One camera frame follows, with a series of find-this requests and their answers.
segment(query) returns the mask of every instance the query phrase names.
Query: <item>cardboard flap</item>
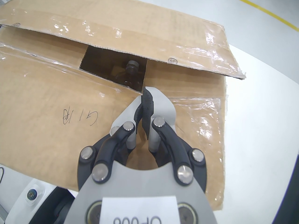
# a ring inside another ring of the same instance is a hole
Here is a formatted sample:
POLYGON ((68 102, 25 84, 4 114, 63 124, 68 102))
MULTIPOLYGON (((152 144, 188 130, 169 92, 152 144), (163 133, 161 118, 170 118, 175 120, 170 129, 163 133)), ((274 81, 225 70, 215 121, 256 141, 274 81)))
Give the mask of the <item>cardboard flap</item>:
POLYGON ((0 23, 244 79, 222 26, 136 0, 11 0, 0 23))

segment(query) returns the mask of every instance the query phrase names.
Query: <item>camera lens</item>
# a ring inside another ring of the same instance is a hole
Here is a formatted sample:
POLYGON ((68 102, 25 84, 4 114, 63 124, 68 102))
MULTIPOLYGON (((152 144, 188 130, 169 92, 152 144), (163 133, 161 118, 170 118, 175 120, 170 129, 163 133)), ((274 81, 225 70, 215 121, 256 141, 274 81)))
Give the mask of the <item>camera lens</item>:
POLYGON ((33 201, 34 199, 36 199, 37 198, 37 191, 35 189, 29 190, 29 192, 27 193, 27 198, 30 201, 33 201))

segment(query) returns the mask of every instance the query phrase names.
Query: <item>yellow floor line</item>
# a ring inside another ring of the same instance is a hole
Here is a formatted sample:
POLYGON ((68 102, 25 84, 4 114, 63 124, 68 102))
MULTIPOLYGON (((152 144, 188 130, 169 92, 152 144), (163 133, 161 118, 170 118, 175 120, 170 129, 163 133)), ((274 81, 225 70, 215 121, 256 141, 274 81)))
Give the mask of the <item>yellow floor line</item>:
POLYGON ((267 9, 265 9, 265 8, 263 8, 263 7, 259 6, 259 5, 257 5, 257 4, 255 4, 255 3, 251 2, 251 1, 248 1, 248 0, 239 0, 239 1, 242 1, 242 2, 248 4, 248 5, 252 6, 252 7, 255 7, 255 8, 257 8, 258 10, 260 10, 260 11, 262 11, 262 12, 264 12, 264 13, 266 13, 266 14, 272 16, 273 18, 279 20, 280 22, 282 22, 283 24, 289 26, 290 28, 294 29, 295 31, 299 31, 299 28, 296 27, 295 25, 291 24, 290 22, 286 21, 285 19, 279 17, 278 15, 276 15, 276 14, 270 12, 269 10, 267 10, 267 9))

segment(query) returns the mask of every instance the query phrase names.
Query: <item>black rubber pad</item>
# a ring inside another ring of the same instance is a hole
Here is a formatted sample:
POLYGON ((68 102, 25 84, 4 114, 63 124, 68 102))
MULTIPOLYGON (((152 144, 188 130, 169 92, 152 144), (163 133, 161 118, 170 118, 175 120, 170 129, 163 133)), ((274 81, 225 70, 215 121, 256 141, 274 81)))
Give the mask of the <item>black rubber pad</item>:
POLYGON ((141 102, 141 104, 138 106, 134 114, 134 121, 136 122, 136 134, 137 134, 138 124, 142 118, 142 113, 143 113, 142 111, 143 109, 142 109, 142 102, 141 102))
POLYGON ((147 139, 150 133, 150 118, 154 114, 154 101, 152 94, 144 87, 143 95, 141 96, 142 104, 142 127, 145 131, 147 139))

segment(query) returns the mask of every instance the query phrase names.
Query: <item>black cable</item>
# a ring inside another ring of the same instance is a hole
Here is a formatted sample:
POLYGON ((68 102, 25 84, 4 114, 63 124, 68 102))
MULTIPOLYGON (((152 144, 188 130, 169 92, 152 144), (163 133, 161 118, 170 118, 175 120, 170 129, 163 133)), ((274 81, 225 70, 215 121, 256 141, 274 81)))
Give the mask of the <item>black cable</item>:
POLYGON ((4 168, 3 167, 0 167, 0 169, 2 169, 2 176, 0 178, 0 184, 1 184, 1 181, 2 181, 2 178, 3 178, 3 175, 4 175, 4 168))

